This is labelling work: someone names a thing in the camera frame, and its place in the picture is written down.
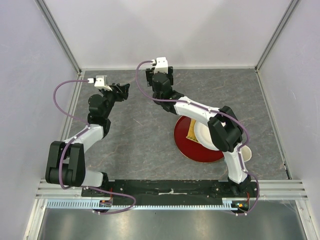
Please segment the black smartphone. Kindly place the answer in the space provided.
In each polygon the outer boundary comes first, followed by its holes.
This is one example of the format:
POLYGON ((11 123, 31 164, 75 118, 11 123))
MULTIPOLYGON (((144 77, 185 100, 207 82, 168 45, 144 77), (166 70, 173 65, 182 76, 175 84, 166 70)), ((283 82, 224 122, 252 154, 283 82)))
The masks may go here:
MULTIPOLYGON (((147 68, 145 70, 147 85, 150 87, 152 86, 152 77, 155 74, 155 67, 147 68)), ((172 66, 168 67, 168 73, 165 73, 167 79, 169 79, 170 85, 174 84, 174 68, 172 66)))

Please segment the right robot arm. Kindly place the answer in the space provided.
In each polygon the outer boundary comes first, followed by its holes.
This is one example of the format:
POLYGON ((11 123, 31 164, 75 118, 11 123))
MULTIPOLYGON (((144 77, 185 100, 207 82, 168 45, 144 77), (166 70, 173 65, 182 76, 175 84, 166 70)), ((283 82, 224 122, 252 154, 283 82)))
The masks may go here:
POLYGON ((195 137, 199 143, 223 154, 228 170, 229 191, 235 197, 242 196, 252 180, 245 166, 243 149, 246 145, 241 126, 233 110, 210 107, 191 100, 173 89, 173 67, 164 66, 145 70, 147 84, 152 88, 152 100, 165 111, 195 120, 195 137))

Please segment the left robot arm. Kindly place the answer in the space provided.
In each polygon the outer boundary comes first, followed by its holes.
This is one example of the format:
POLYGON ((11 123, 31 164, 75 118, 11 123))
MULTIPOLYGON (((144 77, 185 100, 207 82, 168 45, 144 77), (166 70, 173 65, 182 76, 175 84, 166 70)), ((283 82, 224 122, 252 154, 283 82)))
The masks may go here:
POLYGON ((45 180, 48 184, 60 185, 62 189, 92 189, 99 197, 104 197, 110 191, 108 175, 105 172, 88 170, 85 153, 109 133, 109 115, 116 102, 128 99, 130 84, 103 83, 96 84, 95 87, 99 93, 88 99, 88 115, 84 129, 70 138, 50 144, 45 180))

